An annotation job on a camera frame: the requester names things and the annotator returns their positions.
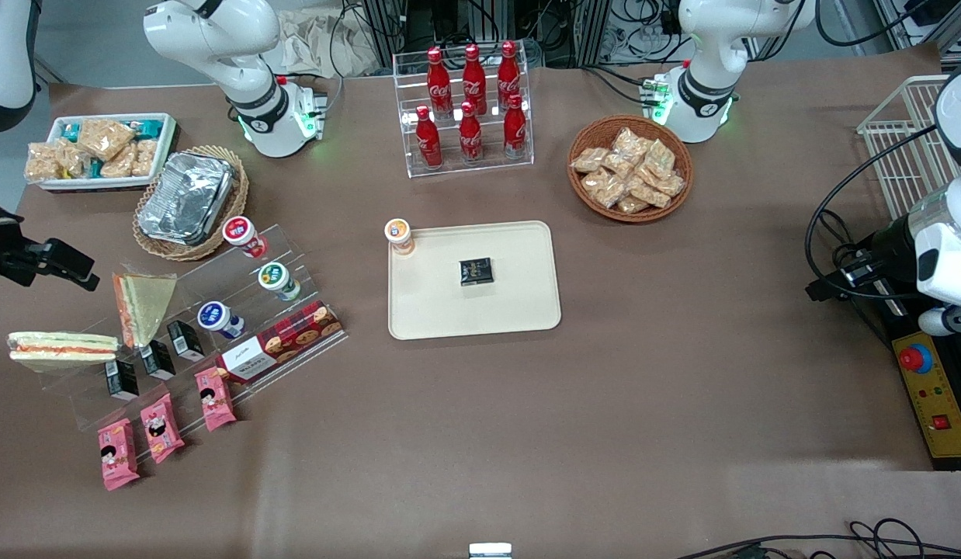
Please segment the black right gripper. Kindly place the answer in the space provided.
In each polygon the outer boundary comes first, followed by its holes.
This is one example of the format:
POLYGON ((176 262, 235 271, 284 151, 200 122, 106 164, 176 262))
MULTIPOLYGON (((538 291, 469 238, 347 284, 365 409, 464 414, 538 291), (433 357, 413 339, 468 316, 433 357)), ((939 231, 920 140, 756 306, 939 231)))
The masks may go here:
POLYGON ((100 276, 93 272, 94 259, 60 238, 44 243, 20 233, 0 233, 0 276, 20 286, 31 286, 36 275, 58 276, 86 291, 95 291, 100 276))

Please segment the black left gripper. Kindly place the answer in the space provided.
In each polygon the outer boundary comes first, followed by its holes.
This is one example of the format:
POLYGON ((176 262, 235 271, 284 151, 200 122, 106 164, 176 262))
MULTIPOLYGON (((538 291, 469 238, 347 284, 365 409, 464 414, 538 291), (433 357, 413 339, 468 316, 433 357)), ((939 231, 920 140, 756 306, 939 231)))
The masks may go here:
POLYGON ((916 248, 907 217, 892 220, 887 227, 857 243, 838 248, 840 277, 825 276, 808 283, 806 295, 814 302, 882 297, 886 300, 918 300, 916 248))

